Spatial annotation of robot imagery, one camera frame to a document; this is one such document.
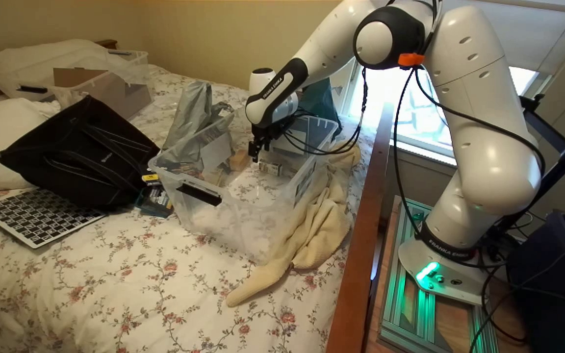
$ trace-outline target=bed sheet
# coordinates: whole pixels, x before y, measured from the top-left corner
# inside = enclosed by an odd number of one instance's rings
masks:
[[[159,145],[195,79],[149,65],[153,104],[134,124]],[[216,84],[214,102],[242,108],[246,90]],[[232,130],[247,131],[247,122]],[[373,131],[361,135],[348,212],[355,214]],[[275,290],[226,306],[253,265],[177,218],[108,216],[43,251],[0,230],[0,351],[293,351],[328,341],[346,245],[320,269],[289,273]]]

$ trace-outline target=wooden nightstand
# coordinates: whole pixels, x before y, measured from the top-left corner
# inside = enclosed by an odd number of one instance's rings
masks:
[[[436,345],[430,343],[428,347],[438,347],[438,351],[455,351],[455,353],[465,353],[471,347],[475,328],[479,328],[475,322],[485,322],[485,316],[481,310],[473,310],[471,306],[451,302],[446,298],[428,298],[418,292],[416,284],[412,279],[406,281],[406,288],[402,290],[404,296],[399,298],[399,318],[397,322],[402,322],[400,326],[408,328],[404,330],[404,337],[399,335],[399,328],[395,330],[391,324],[385,322],[387,312],[385,312],[385,302],[389,290],[395,290],[391,284],[391,267],[395,265],[395,241],[399,233],[399,224],[402,222],[400,212],[402,202],[400,198],[395,200],[393,212],[391,212],[391,222],[387,228],[385,235],[385,247],[383,247],[383,257],[381,257],[381,267],[377,271],[377,292],[373,300],[373,310],[371,310],[371,324],[365,339],[365,351],[367,353],[387,353],[387,351],[436,351],[436,349],[424,349],[420,345],[410,345],[410,341],[416,341],[420,337],[434,337]],[[491,282],[491,302],[499,302],[506,294],[506,288],[501,281]],[[524,337],[524,328],[520,318],[516,316],[516,310],[512,306],[512,298],[504,300],[503,306],[495,312],[495,322],[510,332],[516,337]],[[530,351],[526,345],[516,343],[503,333],[497,333],[491,324],[485,326],[485,343],[477,345],[475,351]]]

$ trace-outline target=window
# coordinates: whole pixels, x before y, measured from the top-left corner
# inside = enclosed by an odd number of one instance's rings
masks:
[[[365,128],[377,128],[381,120],[383,108],[397,110],[400,90],[406,82],[410,71],[389,69],[389,71],[367,71],[367,110],[365,110]],[[534,84],[540,82],[542,77],[536,71],[510,67],[510,75],[518,94],[528,94],[534,90]],[[434,94],[434,84],[426,71],[420,71],[420,82],[426,92]],[[344,108],[346,114],[359,118],[361,114],[361,98],[363,98],[363,79],[357,79],[351,84],[349,100]],[[408,149],[412,153],[432,157],[436,161],[444,161],[455,165],[451,137],[446,126],[444,112],[436,108],[418,88],[412,79],[408,90],[404,94],[399,118],[399,147]]]

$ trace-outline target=bed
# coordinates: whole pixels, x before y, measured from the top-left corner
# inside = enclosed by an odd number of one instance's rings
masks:
[[[187,84],[147,65],[153,102],[132,124],[163,143]],[[242,108],[242,88],[210,82],[214,102]],[[361,135],[351,173],[348,241],[316,271],[228,308],[255,267],[177,218],[108,216],[32,251],[0,230],[0,351],[361,351],[385,200],[387,141]],[[379,126],[389,135],[389,122]],[[0,190],[0,198],[18,190]]]

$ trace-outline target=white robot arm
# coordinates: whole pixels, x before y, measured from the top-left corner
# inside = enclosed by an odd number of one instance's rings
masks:
[[[249,96],[251,155],[275,137],[273,112],[287,96],[351,57],[369,69],[428,69],[446,108],[457,171],[420,235],[399,247],[399,259],[420,286],[479,304],[483,277],[467,261],[499,218],[532,202],[542,179],[536,139],[499,39],[473,6],[442,14],[432,0],[344,0],[275,79]]]

